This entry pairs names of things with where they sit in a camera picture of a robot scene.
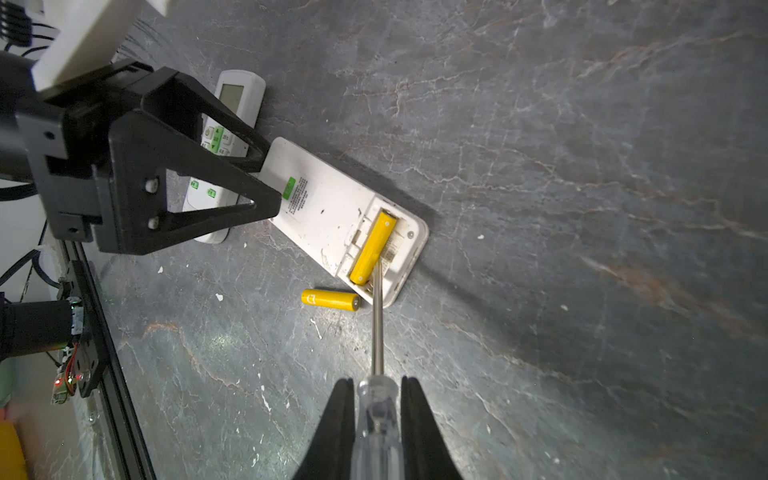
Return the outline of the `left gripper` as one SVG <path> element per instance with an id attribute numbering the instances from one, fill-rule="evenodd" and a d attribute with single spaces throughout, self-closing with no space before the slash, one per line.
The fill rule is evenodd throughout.
<path id="1" fill-rule="evenodd" d="M 123 60 L 39 91 L 35 66 L 1 54 L 1 176 L 35 187 L 56 239 L 145 255 L 279 212 L 281 193 L 255 176 L 270 142 L 191 76 Z M 204 119 L 249 153 L 202 147 Z M 191 210 L 191 179 L 244 200 Z"/>

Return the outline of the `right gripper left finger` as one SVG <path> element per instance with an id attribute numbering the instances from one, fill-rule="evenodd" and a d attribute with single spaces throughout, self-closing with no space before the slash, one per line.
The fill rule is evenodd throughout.
<path id="1" fill-rule="evenodd" d="M 339 379 L 293 479 L 350 479 L 354 440 L 354 382 Z"/>

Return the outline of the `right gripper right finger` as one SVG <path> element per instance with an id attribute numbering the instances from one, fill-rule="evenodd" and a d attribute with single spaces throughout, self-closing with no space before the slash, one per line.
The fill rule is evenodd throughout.
<path id="1" fill-rule="evenodd" d="M 462 479 L 420 382 L 415 377 L 403 376 L 401 390 L 405 478 Z"/>

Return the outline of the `white remote with batteries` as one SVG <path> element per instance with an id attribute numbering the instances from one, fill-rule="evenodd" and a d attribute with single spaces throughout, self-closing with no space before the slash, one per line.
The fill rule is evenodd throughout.
<path id="1" fill-rule="evenodd" d="M 383 306 L 394 303 L 427 243 L 423 219 L 282 137 L 257 178 L 282 194 L 275 228 L 369 303 L 371 278 L 353 272 L 372 274 L 380 246 Z"/>

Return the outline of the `yellow battery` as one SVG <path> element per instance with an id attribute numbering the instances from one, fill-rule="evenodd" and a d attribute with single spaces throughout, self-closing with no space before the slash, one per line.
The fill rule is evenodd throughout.
<path id="1" fill-rule="evenodd" d="M 304 290 L 301 301 L 305 305 L 351 312 L 357 311 L 361 303 L 356 293 L 318 289 Z"/>
<path id="2" fill-rule="evenodd" d="M 365 285 L 380 259 L 395 226 L 397 218 L 387 211 L 380 211 L 369 233 L 349 278 L 358 286 Z"/>

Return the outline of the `clear handle screwdriver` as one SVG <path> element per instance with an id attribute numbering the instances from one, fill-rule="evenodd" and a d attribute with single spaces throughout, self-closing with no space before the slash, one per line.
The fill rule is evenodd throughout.
<path id="1" fill-rule="evenodd" d="M 383 273 L 377 262 L 373 292 L 371 374 L 358 385 L 358 420 L 352 451 L 353 479 L 402 479 L 403 449 L 398 427 L 397 383 L 385 375 Z"/>

